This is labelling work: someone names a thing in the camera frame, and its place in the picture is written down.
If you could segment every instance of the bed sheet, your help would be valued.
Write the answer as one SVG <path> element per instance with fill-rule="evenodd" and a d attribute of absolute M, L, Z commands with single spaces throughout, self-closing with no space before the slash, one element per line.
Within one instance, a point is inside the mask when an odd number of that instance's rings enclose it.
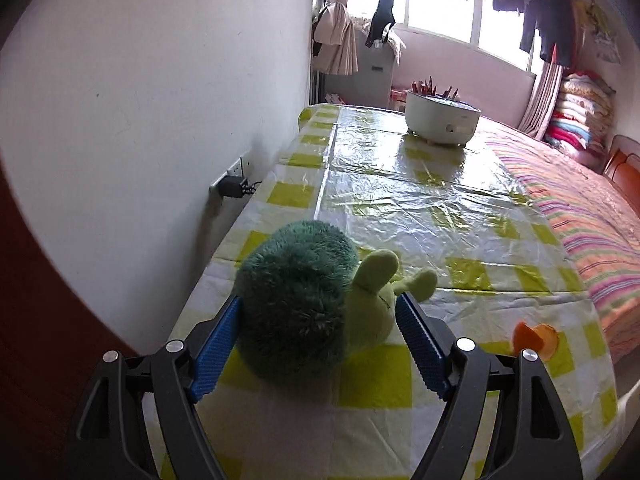
<path fill-rule="evenodd" d="M 361 257 L 395 251 L 398 277 L 432 266 L 438 288 L 422 307 L 487 351 L 509 352 L 520 320 L 555 326 L 561 343 L 546 366 L 584 477 L 604 468 L 619 445 L 619 421 L 598 316 L 566 251 L 482 131 L 464 149 L 443 148 L 407 135 L 402 115 L 306 108 L 299 136 L 216 250 L 171 337 L 213 317 L 253 248 L 284 224 L 310 218 L 343 229 Z M 466 480 L 482 471 L 496 407 L 489 394 Z M 409 479 L 443 408 L 397 327 L 385 344 L 295 392 L 260 382 L 234 350 L 216 389 L 197 405 L 232 480 Z M 162 478 L 172 478 L 155 413 L 146 420 Z"/>
<path fill-rule="evenodd" d="M 640 346 L 640 219 L 605 177 L 505 126 L 480 128 L 574 260 L 617 362 Z"/>

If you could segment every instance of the orange object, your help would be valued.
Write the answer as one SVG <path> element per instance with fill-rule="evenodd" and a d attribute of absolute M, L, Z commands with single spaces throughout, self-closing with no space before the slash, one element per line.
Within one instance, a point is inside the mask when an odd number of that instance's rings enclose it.
<path fill-rule="evenodd" d="M 513 352 L 519 354 L 525 348 L 535 350 L 543 361 L 549 361 L 558 350 L 560 338 L 551 325 L 541 323 L 529 328 L 524 321 L 513 329 Z"/>

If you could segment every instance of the green plush snail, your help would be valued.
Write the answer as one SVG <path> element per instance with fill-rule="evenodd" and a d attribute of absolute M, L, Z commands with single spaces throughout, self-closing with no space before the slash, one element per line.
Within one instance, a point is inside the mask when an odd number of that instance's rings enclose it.
<path fill-rule="evenodd" d="M 351 241 L 325 222 L 278 229 L 236 274 L 242 358 L 259 377 L 294 384 L 384 342 L 394 325 L 396 295 L 409 291 L 425 301 L 436 287 L 427 269 L 391 283 L 398 268 L 388 250 L 373 251 L 358 265 Z"/>

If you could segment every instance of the window frame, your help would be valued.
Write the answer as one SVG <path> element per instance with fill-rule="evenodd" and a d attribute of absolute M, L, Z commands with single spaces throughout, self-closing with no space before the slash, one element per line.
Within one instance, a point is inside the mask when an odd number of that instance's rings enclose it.
<path fill-rule="evenodd" d="M 482 48 L 480 48 L 479 44 L 480 44 L 480 29 L 482 27 L 482 6 L 484 5 L 484 0 L 474 0 L 474 14 L 473 14 L 473 20 L 471 23 L 471 39 L 469 41 L 462 41 L 462 40 L 458 40 L 457 38 L 452 38 L 451 36 L 447 36 L 446 34 L 439 34 L 437 32 L 433 32 L 432 30 L 427 30 L 425 28 L 419 28 L 419 27 L 410 27 L 409 26 L 409 1 L 410 0 L 405 0 L 404 2 L 404 16 L 402 17 L 402 21 L 397 21 L 396 25 L 394 28 L 397 28 L 399 30 L 407 30 L 409 32 L 415 32 L 417 34 L 427 34 L 430 36 L 436 36 L 438 38 L 443 38 L 444 40 L 448 40 L 448 41 L 453 41 L 455 43 L 459 43 L 462 45 L 466 45 L 469 48 L 471 48 L 473 51 L 475 52 L 479 52 L 480 54 L 485 54 L 486 56 L 491 56 L 495 59 L 500 60 L 503 63 L 506 63 L 510 66 L 513 66 L 515 68 L 517 68 L 518 70 L 521 70 L 524 73 L 527 73 L 528 75 L 535 77 L 536 75 L 531 71 L 531 67 L 533 64 L 533 55 L 534 55 L 534 51 L 535 49 L 532 47 L 531 51 L 529 52 L 529 59 L 527 61 L 527 68 L 525 70 L 521 69 L 519 66 L 513 64 L 510 61 L 507 61 L 506 59 L 503 59 L 499 56 L 496 56 L 495 54 L 492 54 L 491 52 L 484 50 Z"/>

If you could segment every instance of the silver screw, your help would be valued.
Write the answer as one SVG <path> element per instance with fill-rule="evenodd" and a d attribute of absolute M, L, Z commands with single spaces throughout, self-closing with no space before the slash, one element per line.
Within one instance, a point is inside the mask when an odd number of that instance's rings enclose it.
<path fill-rule="evenodd" d="M 102 360 L 105 363 L 113 363 L 118 358 L 118 353 L 115 350 L 109 350 L 102 356 Z"/>
<path fill-rule="evenodd" d="M 537 361 L 538 360 L 538 352 L 532 350 L 531 348 L 525 348 L 522 351 L 522 357 L 524 357 L 527 361 Z"/>
<path fill-rule="evenodd" d="M 456 346 L 465 352 L 471 352 L 476 347 L 476 343 L 467 337 L 461 337 L 456 341 Z"/>
<path fill-rule="evenodd" d="M 173 341 L 169 341 L 166 346 L 166 351 L 175 354 L 184 348 L 184 343 L 179 339 L 174 339 Z"/>

